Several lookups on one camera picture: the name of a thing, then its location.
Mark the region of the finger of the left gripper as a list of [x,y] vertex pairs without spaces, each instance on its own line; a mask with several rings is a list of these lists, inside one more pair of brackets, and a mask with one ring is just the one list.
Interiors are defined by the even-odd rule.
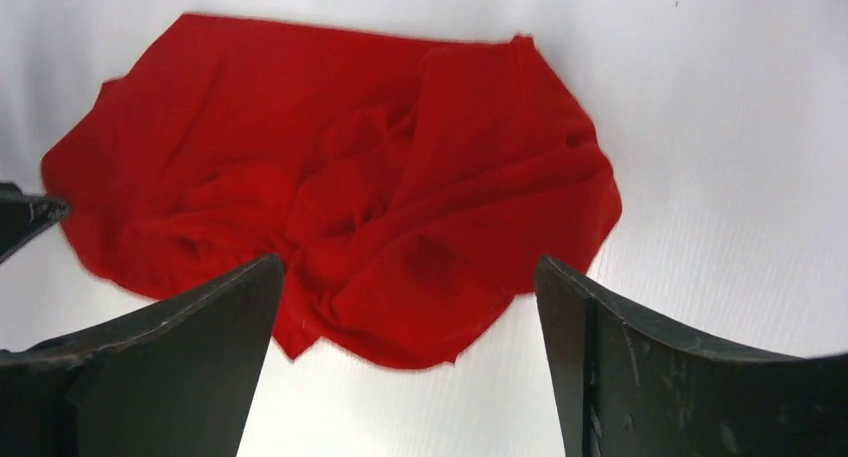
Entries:
[[1,183],[1,262],[71,213],[63,199],[25,193],[13,182]]

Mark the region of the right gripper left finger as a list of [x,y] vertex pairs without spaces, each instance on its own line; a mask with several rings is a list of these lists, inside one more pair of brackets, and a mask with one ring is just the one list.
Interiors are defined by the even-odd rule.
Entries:
[[1,355],[5,456],[234,456],[280,305],[266,255],[195,289]]

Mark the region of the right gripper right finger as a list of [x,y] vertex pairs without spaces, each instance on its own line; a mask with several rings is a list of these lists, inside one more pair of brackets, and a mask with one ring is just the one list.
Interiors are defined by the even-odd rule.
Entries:
[[535,292],[570,456],[843,456],[847,357],[687,326],[543,257]]

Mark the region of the red t-shirt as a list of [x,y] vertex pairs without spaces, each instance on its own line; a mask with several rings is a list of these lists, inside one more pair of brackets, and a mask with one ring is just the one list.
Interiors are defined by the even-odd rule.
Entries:
[[274,337],[377,365],[454,361],[587,270],[622,202],[592,120],[537,49],[180,16],[43,157],[94,275],[164,299],[266,253]]

